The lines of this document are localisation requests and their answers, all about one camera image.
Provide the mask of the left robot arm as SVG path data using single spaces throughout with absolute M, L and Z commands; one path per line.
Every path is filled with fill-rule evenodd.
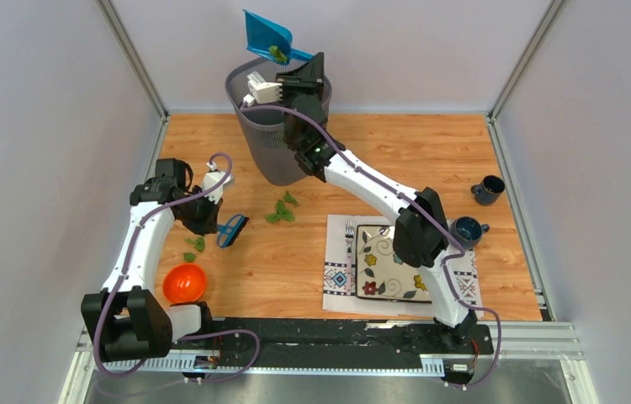
M 155 172 L 129 196 L 125 241 L 100 291 L 83 296 L 81 313 L 99 364 L 163 358 L 180 338 L 196 349 L 216 335 L 204 319 L 205 304 L 194 300 L 163 308 L 154 296 L 156 271 L 169 231 L 178 221 L 203 236 L 217 230 L 223 193 L 232 185 L 229 168 L 211 157 L 201 183 L 182 160 L 160 159 Z

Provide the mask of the dark blue mug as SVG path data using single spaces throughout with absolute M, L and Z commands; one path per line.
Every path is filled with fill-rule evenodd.
M 505 190 L 505 182 L 496 175 L 487 175 L 478 184 L 470 187 L 475 202 L 483 206 L 494 204 Z
M 490 226 L 479 223 L 473 217 L 461 216 L 452 222 L 449 230 L 465 250 L 472 250 L 490 230 Z

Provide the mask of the blue hand brush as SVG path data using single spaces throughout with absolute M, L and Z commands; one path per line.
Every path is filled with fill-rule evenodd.
M 246 227 L 249 217 L 243 214 L 233 215 L 225 224 L 217 225 L 217 245 L 220 248 L 230 247 Z

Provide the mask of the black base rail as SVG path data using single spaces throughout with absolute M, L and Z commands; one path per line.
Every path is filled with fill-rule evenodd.
M 174 343 L 174 348 L 205 349 L 221 354 L 218 364 L 303 369 L 415 369 L 423 354 L 458 354 L 472 359 L 494 348 L 488 327 L 478 325 L 469 341 L 445 343 L 432 323 L 385 328 L 381 321 L 227 317 L 214 320 L 210 332 L 255 332 Z

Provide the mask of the grey mesh waste bin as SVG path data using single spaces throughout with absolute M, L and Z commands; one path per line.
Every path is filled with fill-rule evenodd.
M 242 133 L 252 158 L 263 176 L 273 185 L 286 186 L 307 176 L 325 180 L 324 167 L 336 155 L 331 145 L 323 139 L 306 153 L 291 151 L 284 140 L 284 112 L 264 109 L 261 104 L 242 109 L 242 99 L 247 94 L 247 74 L 258 72 L 267 82 L 278 77 L 294 77 L 291 72 L 308 61 L 291 61 L 282 66 L 259 58 L 234 69 L 225 80 L 225 90 L 234 106 Z M 327 123 L 331 101 L 331 82 L 325 75 L 327 95 L 323 101 Z

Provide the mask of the dark blue mug near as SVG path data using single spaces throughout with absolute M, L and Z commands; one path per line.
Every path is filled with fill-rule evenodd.
M 490 230 L 490 226 L 479 223 L 473 217 L 461 216 L 452 222 L 449 230 L 465 250 L 472 250 Z

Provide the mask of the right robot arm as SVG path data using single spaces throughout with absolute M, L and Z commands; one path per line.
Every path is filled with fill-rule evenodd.
M 442 202 L 431 188 L 416 190 L 388 178 L 358 159 L 327 129 L 325 56 L 276 75 L 277 105 L 284 112 L 284 141 L 300 169 L 323 183 L 335 185 L 375 208 L 394 226 L 393 248 L 416 268 L 428 289 L 438 340 L 452 353 L 472 341 L 479 308 L 464 300 L 448 264 L 466 249 L 447 228 Z

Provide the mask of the green paper scrap pair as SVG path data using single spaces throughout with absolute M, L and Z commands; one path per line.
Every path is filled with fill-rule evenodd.
M 199 253 L 205 250 L 205 239 L 203 237 L 185 238 L 184 241 Z

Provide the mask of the dark blue mug far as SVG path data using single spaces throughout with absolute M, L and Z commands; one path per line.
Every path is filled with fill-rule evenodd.
M 470 187 L 475 202 L 483 206 L 494 204 L 505 190 L 505 182 L 496 175 L 487 175 L 478 184 Z

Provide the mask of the blue dustpan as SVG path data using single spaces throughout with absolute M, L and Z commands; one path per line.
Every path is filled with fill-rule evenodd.
M 268 54 L 268 47 L 277 45 L 289 57 L 289 62 L 285 65 L 291 61 L 309 61 L 313 57 L 312 54 L 293 47 L 293 35 L 289 29 L 248 10 L 243 9 L 243 12 L 247 50 L 251 53 L 273 61 Z

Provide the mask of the square floral plate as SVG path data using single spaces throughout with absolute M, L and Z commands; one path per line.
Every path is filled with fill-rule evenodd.
M 427 287 L 417 269 L 395 253 L 394 234 L 393 226 L 357 227 L 356 296 L 365 300 L 429 303 Z

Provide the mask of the orange bowl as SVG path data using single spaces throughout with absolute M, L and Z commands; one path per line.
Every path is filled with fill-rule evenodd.
M 162 282 L 162 292 L 172 304 L 198 301 L 205 293 L 208 280 L 205 271 L 195 263 L 174 267 Z

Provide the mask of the silver fork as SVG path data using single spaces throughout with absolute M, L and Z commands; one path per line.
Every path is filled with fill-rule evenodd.
M 353 260 L 353 242 L 355 238 L 355 225 L 352 219 L 345 222 L 345 242 L 346 242 L 346 284 L 345 295 L 350 295 L 352 290 L 352 260 Z

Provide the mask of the white patterned placemat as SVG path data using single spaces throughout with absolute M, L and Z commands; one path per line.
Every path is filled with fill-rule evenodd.
M 352 219 L 355 225 L 352 260 L 352 290 L 345 295 L 346 284 L 346 242 L 345 222 Z M 412 303 L 391 300 L 365 300 L 356 296 L 355 286 L 355 243 L 357 227 L 360 225 L 392 226 L 381 216 L 371 215 L 329 215 L 327 217 L 326 250 L 323 270 L 322 308 L 326 311 L 339 311 L 376 316 L 434 316 L 434 304 Z

